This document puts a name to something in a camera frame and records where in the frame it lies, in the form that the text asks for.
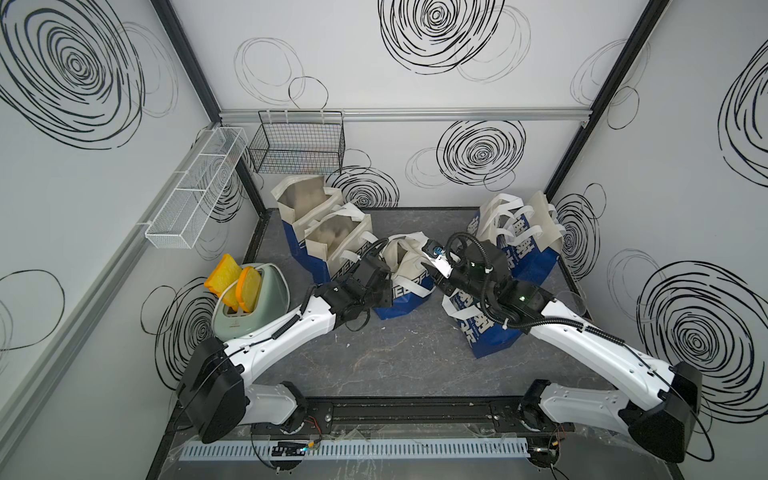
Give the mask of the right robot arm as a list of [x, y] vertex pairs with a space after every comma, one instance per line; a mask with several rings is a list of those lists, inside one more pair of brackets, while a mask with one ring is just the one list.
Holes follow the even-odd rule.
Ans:
[[540, 286], [513, 277], [505, 254], [489, 241], [456, 232], [445, 245], [427, 240], [421, 255], [447, 297], [470, 296], [463, 315], [482, 315], [504, 330], [544, 341], [611, 384], [609, 390], [589, 390], [534, 381], [517, 413], [527, 429], [551, 432], [565, 423], [594, 427], [625, 435], [666, 462], [686, 459], [702, 397], [702, 375], [695, 367], [644, 354]]

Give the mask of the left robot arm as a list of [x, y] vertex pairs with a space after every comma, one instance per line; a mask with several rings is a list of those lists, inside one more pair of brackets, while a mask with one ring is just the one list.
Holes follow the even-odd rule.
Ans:
[[182, 414], [204, 444], [248, 424], [300, 431], [308, 402], [298, 388], [257, 379], [304, 344], [391, 300], [391, 269], [377, 255], [366, 255], [338, 278], [309, 289], [300, 306], [267, 326], [228, 341], [202, 341], [176, 388]]

